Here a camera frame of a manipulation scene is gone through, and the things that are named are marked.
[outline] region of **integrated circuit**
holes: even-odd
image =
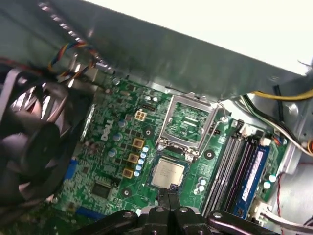
[[[92,190],[91,190],[91,193],[93,195],[102,197],[104,199],[107,199],[109,197],[110,192],[111,192],[110,187],[103,185],[103,184],[100,184],[98,182],[94,183]]]
[[[153,169],[150,184],[157,188],[170,188],[171,184],[180,186],[187,168],[178,159],[161,156]]]

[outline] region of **dell logo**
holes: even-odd
[[[113,126],[114,121],[113,120],[107,120],[107,123],[104,127],[103,134],[101,135],[102,141],[108,141],[109,133],[111,132],[111,128]]]

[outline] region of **red wire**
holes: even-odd
[[[280,185],[280,180],[281,180],[281,177],[282,177],[283,174],[285,174],[285,173],[282,172],[277,177],[278,187],[277,187],[277,200],[276,200],[276,202],[277,202],[277,214],[278,214],[279,217],[281,217],[281,215],[280,215],[280,200],[279,200],[279,197],[280,197],[280,186],[281,186]]]
[[[313,165],[313,163],[299,163],[299,165]],[[280,180],[281,180],[281,177],[284,175],[285,173],[284,172],[281,172],[278,177],[277,177],[277,199],[276,199],[276,202],[277,202],[277,214],[279,217],[280,216],[280,200],[279,200],[279,197],[280,197]]]

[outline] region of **white connector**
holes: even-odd
[[[270,146],[270,143],[272,142],[271,139],[268,139],[268,138],[262,138],[260,140],[260,145],[262,146]]]

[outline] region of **ram slot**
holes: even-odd
[[[248,166],[251,164],[251,160],[258,146],[258,141],[249,138],[245,145],[243,146],[243,150],[240,153],[240,160],[235,167],[235,171],[232,173],[231,179],[232,182],[229,182],[228,187],[228,197],[224,202],[223,208],[221,210],[226,212],[232,212],[232,208],[234,207],[234,203],[236,201],[236,197],[238,194],[239,187],[242,183],[243,177],[246,175],[248,171]]]
[[[258,146],[253,155],[251,165],[240,185],[240,191],[236,198],[236,202],[233,208],[233,214],[246,219],[249,209],[251,207],[256,189],[264,171],[266,161],[268,158],[269,147]]]
[[[219,209],[218,206],[223,200],[225,189],[228,184],[230,173],[235,165],[236,159],[244,142],[242,139],[232,136],[228,139],[224,147],[224,154],[221,158],[221,164],[215,176],[215,180],[210,187],[208,198],[204,206],[203,214],[207,215],[210,211]]]

